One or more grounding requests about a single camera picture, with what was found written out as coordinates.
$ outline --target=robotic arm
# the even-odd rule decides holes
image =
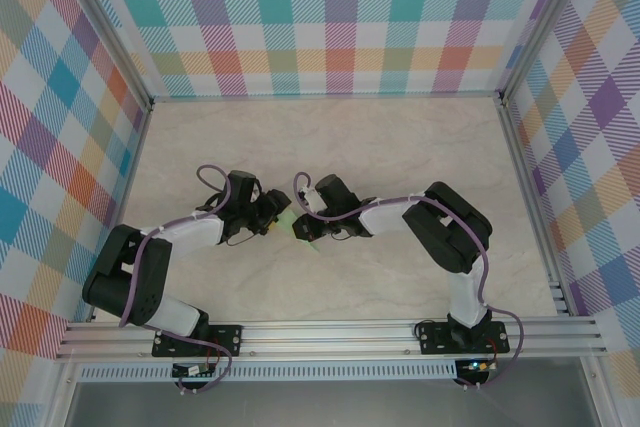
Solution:
[[[308,208],[323,217],[339,217],[380,199],[360,201],[332,174],[320,180],[315,188],[304,187],[298,193]],[[444,205],[489,247],[491,224],[471,204],[443,182],[436,182],[424,193],[417,194]],[[313,242],[326,235],[345,230],[352,237],[374,237],[385,232],[412,232],[433,260],[447,271],[451,291],[448,333],[462,351],[472,351],[485,344],[491,322],[491,311],[478,300],[483,273],[478,247],[457,223],[447,219],[437,207],[419,201],[375,205],[337,221],[323,221],[305,214],[294,223],[298,239]]]
[[[161,230],[146,245],[138,267],[138,281],[128,321],[135,325],[173,332],[179,336],[211,340],[209,316],[164,294],[171,262],[205,246],[226,242],[246,228],[265,235],[272,222],[291,203],[278,190],[263,192],[260,181],[247,172],[231,171],[230,197],[215,215],[197,218],[213,210],[225,190],[214,194],[192,214],[193,220]],[[134,259],[146,232],[128,225],[112,229],[82,289],[82,299],[117,317],[122,317],[131,288],[131,273],[123,265]]]

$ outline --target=black mounting plate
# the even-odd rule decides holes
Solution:
[[[490,322],[485,335],[468,349],[463,349],[453,340],[448,322],[421,322],[416,325],[414,332],[420,340],[420,353],[423,355],[493,354],[493,346],[487,339],[495,342],[498,354],[506,354],[510,350],[503,322]]]
[[[241,325],[209,325],[206,337],[207,341],[221,345],[231,352],[232,357],[240,355]],[[206,357],[209,350],[206,346],[176,340],[161,332],[157,332],[153,340],[152,357]],[[215,359],[217,355],[216,352],[211,352],[210,357]]]

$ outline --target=marble surface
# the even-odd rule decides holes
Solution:
[[[299,170],[314,181],[336,173],[360,198],[397,197],[445,181],[493,224],[487,300],[522,316],[555,315],[489,98],[159,104],[125,223],[157,225],[202,204],[211,194],[195,177],[203,163],[252,172],[263,188],[289,195]],[[222,185],[215,173],[210,178]],[[203,249],[172,266],[166,292],[218,320],[446,315],[445,272],[414,237],[315,244],[317,250],[272,229],[241,246]]]

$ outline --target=checkered backdrop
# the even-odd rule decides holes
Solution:
[[[102,1],[171,97],[493,91],[537,16],[536,0]]]
[[[143,112],[76,0],[0,0],[0,426],[30,426]]]
[[[616,402],[638,425],[640,0],[570,0],[515,104],[571,293],[598,319]]]

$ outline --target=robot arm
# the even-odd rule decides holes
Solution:
[[[417,195],[436,200],[453,211],[488,249],[493,230],[491,224],[448,185],[436,182]],[[322,179],[315,189],[302,189],[300,196],[314,213],[326,217],[340,216],[380,200],[358,200],[335,175]],[[293,228],[298,239],[307,241],[341,230],[353,237],[412,232],[435,262],[447,271],[451,292],[448,315],[451,335],[461,347],[468,348],[484,335],[491,322],[491,312],[478,300],[483,273],[480,252],[456,222],[446,223],[447,220],[450,219],[446,219],[436,207],[416,200],[372,206],[339,221],[326,222],[305,214],[295,222]]]
[[[198,207],[193,220],[167,227],[147,243],[139,265],[130,323],[208,339],[208,314],[164,294],[171,263],[203,247],[226,242],[242,228],[265,235],[269,225],[291,203],[278,190],[262,192],[259,180],[252,174],[231,171],[228,177],[230,198],[216,215],[197,217],[200,212],[211,211],[213,202],[224,197],[224,190]],[[146,232],[128,225],[112,229],[84,284],[82,298],[86,303],[122,317],[131,286],[131,273],[123,266],[134,263]]]

